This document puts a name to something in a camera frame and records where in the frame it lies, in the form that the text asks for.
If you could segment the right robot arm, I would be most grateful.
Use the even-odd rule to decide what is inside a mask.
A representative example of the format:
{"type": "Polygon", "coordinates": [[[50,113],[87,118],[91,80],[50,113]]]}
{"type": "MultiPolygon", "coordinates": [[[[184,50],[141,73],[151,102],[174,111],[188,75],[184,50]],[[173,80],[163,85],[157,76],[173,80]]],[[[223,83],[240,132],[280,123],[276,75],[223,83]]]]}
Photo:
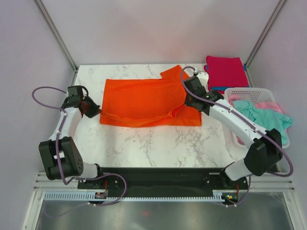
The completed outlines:
{"type": "Polygon", "coordinates": [[[206,92],[196,76],[184,80],[183,85],[187,93],[187,106],[220,121],[239,137],[248,149],[243,159],[225,168],[219,180],[222,187],[232,188],[238,179],[248,175],[262,176],[282,159],[282,141],[278,130],[267,130],[252,123],[219,92],[206,92]]]}

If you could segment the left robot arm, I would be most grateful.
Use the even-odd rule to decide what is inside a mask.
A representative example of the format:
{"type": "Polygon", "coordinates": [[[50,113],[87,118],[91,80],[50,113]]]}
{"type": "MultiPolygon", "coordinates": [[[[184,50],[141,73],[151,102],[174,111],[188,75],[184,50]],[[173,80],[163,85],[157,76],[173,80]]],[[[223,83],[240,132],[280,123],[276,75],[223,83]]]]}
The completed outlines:
{"type": "Polygon", "coordinates": [[[89,96],[80,101],[74,101],[72,97],[65,99],[54,133],[39,144],[39,153],[49,180],[62,180],[68,184],[72,178],[81,178],[89,179],[89,184],[94,188],[104,186],[105,176],[98,172],[99,165],[85,163],[73,139],[84,116],[93,118],[100,113],[100,106],[89,96]]]}

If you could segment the orange t-shirt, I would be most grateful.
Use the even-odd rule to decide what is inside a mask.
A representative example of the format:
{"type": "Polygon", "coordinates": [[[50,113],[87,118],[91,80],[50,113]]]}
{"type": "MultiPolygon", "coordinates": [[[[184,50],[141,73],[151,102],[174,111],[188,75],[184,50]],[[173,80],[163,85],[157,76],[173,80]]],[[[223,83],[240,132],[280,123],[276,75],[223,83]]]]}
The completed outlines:
{"type": "Polygon", "coordinates": [[[104,88],[100,124],[118,127],[200,127],[201,114],[184,104],[186,92],[177,65],[161,72],[160,79],[112,80],[104,88]]]}

